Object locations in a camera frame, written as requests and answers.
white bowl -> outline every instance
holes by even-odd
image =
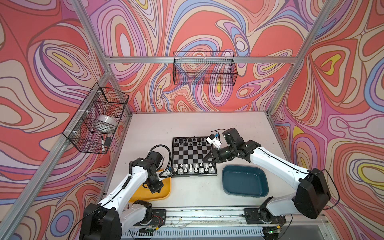
[[[106,123],[111,124],[111,125],[113,125],[115,127],[118,125],[118,123],[116,122],[116,120],[113,117],[110,117],[110,116],[107,116],[107,115],[99,115],[97,117],[97,120],[100,120],[102,122],[106,122]]]
[[[118,123],[114,118],[107,115],[100,115],[96,119],[99,121],[108,123],[108,124],[95,123],[95,127],[97,128],[97,130],[103,133],[113,134],[113,132],[116,129],[116,126],[118,125]]]

yellow tray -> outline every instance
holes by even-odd
[[[133,203],[136,200],[143,200],[143,201],[155,201],[160,199],[165,199],[170,194],[170,177],[164,179],[162,182],[164,184],[163,188],[160,192],[155,192],[154,194],[151,193],[151,191],[148,188],[143,188],[143,186],[140,186],[136,192],[133,194],[132,198],[129,200],[129,202]]]

colorful swirl backdrop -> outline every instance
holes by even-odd
[[[173,56],[233,50],[236,56],[296,56],[321,0],[94,0],[86,4],[109,56]],[[114,64],[133,112],[265,111],[284,64],[238,64],[234,87],[174,86],[172,64]]]
[[[339,1],[273,115],[294,163],[335,180],[341,239],[384,239],[383,39],[383,1]]]
[[[103,72],[70,0],[0,0],[0,220]],[[96,202],[125,123],[107,155],[68,147],[12,239],[68,235]]]

metal vent grille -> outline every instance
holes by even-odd
[[[139,229],[131,229],[132,236],[140,238],[198,238],[198,237],[263,237],[263,227],[191,227],[184,229],[160,228],[153,235],[139,234]],[[121,239],[132,239],[129,231]]]

white table surface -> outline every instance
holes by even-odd
[[[172,150],[173,137],[209,136],[219,128],[236,128],[244,141],[254,140],[279,157],[284,158],[280,145],[264,112],[251,113],[153,113],[134,114],[109,186],[108,194],[128,173],[130,161],[146,157],[151,147],[167,145]],[[227,146],[224,137],[222,147]],[[155,149],[168,162],[168,152]],[[294,192],[281,178],[261,168],[267,177],[269,193],[266,197],[228,195],[223,190],[222,170],[226,165],[238,164],[259,167],[243,159],[217,164],[217,176],[173,177],[168,198],[152,201],[153,207],[209,207],[260,205],[270,196],[280,197]]]

